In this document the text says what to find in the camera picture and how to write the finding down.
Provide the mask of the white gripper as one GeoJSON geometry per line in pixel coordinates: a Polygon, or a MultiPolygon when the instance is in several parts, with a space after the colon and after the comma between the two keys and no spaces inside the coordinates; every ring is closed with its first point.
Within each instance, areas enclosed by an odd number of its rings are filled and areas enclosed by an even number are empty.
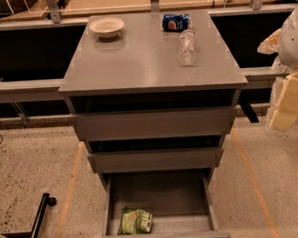
{"type": "MultiPolygon", "coordinates": [[[[278,43],[281,30],[277,29],[268,38],[262,41],[257,52],[271,55],[278,52],[278,43]]],[[[269,126],[278,131],[288,131],[298,118],[298,72],[291,73],[283,80],[281,94],[277,100],[269,126]]]]}

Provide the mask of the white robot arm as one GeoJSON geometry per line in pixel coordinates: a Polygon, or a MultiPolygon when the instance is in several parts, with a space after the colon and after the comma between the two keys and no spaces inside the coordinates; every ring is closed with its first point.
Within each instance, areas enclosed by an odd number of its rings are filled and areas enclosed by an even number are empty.
{"type": "Polygon", "coordinates": [[[282,27],[261,42],[257,50],[266,55],[278,53],[273,71],[291,69],[286,78],[276,78],[267,113],[270,129],[288,131],[298,118],[298,4],[282,27]]]}

